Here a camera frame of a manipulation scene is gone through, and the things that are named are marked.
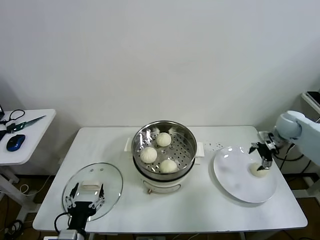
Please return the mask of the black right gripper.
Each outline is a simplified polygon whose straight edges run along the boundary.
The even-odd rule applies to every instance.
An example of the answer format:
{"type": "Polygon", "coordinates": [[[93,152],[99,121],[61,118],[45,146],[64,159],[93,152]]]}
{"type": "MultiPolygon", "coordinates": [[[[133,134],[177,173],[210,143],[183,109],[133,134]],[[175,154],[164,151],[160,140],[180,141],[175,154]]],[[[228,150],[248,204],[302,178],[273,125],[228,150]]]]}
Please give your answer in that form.
{"type": "Polygon", "coordinates": [[[253,142],[248,150],[248,154],[251,154],[255,150],[258,151],[262,162],[261,165],[257,168],[257,171],[269,170],[272,166],[272,151],[267,147],[266,144],[260,142],[253,142]]]}

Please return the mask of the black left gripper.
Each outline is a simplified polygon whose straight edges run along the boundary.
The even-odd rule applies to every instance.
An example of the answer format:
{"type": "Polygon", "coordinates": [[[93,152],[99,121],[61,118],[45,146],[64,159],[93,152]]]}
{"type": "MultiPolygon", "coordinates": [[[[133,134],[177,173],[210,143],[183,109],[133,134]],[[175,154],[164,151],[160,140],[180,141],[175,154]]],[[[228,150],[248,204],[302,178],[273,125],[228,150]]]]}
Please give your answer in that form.
{"type": "Polygon", "coordinates": [[[91,201],[76,201],[75,197],[79,187],[79,183],[70,191],[70,194],[67,195],[64,200],[66,203],[66,207],[68,209],[68,213],[71,216],[71,220],[69,223],[68,229],[84,231],[87,220],[89,217],[92,217],[96,214],[97,210],[99,210],[102,205],[105,203],[105,194],[104,194],[104,185],[102,184],[100,190],[98,192],[97,198],[91,201]]]}

